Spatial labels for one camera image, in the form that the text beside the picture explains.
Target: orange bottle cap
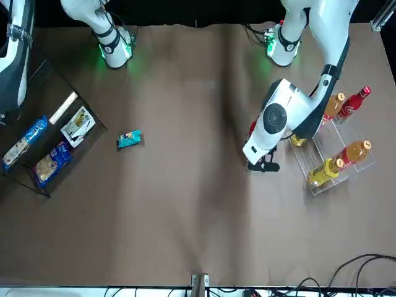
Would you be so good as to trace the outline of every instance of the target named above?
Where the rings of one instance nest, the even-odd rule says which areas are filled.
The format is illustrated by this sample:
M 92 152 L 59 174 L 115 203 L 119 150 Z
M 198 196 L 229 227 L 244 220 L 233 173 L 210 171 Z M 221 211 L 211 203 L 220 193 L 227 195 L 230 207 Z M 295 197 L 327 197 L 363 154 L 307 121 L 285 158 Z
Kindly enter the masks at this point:
M 363 142 L 363 147 L 364 147 L 365 149 L 367 149 L 367 150 L 371 149 L 371 142 L 368 141 L 368 140 L 365 140 L 365 141 Z
M 344 93 L 338 93 L 338 94 L 337 94 L 337 99 L 340 100 L 340 101 L 344 101 L 344 100 L 345 100 L 345 95 L 344 95 Z
M 336 159 L 335 164 L 338 168 L 343 168 L 345 163 L 342 159 Z

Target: bottle cap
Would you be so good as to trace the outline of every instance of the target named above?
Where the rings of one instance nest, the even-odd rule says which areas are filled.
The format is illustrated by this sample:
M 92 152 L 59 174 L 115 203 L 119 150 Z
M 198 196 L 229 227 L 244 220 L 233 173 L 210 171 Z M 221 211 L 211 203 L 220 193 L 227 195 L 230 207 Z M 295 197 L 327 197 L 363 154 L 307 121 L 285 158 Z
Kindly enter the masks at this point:
M 371 93 L 371 89 L 368 86 L 365 86 L 364 88 L 362 88 L 362 90 L 360 91 L 360 95 L 363 97 L 366 97 L 368 95 L 370 95 Z
M 363 142 L 363 147 L 364 147 L 365 149 L 367 149 L 367 150 L 371 149 L 371 142 L 368 141 L 368 140 L 365 140 L 365 141 Z
M 345 95 L 343 93 L 338 93 L 337 94 L 337 99 L 340 101 L 344 101 L 345 100 Z
M 345 163 L 342 159 L 336 159 L 335 164 L 338 168 L 343 168 Z

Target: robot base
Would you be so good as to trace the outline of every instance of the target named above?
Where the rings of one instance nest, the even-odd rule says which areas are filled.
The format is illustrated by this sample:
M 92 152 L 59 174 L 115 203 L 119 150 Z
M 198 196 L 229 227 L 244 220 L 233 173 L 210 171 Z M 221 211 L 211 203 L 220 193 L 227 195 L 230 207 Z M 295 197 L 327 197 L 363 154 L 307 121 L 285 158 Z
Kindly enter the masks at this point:
M 267 56 L 270 57 L 276 65 L 281 67 L 286 67 L 291 64 L 294 57 L 297 55 L 300 42 L 297 44 L 297 46 L 295 46 L 295 48 L 292 51 L 285 51 L 285 48 L 282 46 L 282 44 L 279 41 L 278 31 L 280 30 L 280 28 L 281 28 L 280 24 L 277 24 L 273 28 L 275 39 L 272 42 L 272 44 L 267 47 Z
M 133 34 L 129 33 L 122 27 L 117 27 L 117 29 L 127 44 L 125 44 L 124 40 L 120 38 L 118 45 L 114 48 L 112 53 L 107 53 L 105 46 L 99 46 L 103 59 L 105 60 L 107 66 L 111 69 L 119 69 L 129 59 L 131 59 L 133 47 L 135 45 L 135 36 Z

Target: teal snack package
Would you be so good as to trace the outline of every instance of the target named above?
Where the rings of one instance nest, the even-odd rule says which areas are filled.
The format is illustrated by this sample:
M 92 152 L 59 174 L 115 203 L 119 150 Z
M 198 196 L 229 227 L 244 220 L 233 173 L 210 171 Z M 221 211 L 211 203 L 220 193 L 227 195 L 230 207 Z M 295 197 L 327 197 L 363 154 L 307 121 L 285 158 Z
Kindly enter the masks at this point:
M 117 149 L 121 150 L 124 147 L 140 143 L 142 141 L 142 136 L 143 134 L 140 130 L 134 130 L 129 133 L 121 134 L 117 139 Z

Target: red bottle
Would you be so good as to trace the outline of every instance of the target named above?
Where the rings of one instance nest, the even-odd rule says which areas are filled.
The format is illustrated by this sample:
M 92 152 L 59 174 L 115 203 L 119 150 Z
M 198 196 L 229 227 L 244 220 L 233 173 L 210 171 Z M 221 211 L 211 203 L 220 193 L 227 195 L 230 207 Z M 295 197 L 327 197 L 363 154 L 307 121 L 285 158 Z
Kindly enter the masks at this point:
M 370 95 L 370 87 L 364 87 L 361 91 L 355 95 L 349 97 L 343 104 L 340 112 L 337 115 L 337 122 L 342 123 L 348 117 L 350 117 L 358 108 L 361 106 L 363 100 Z

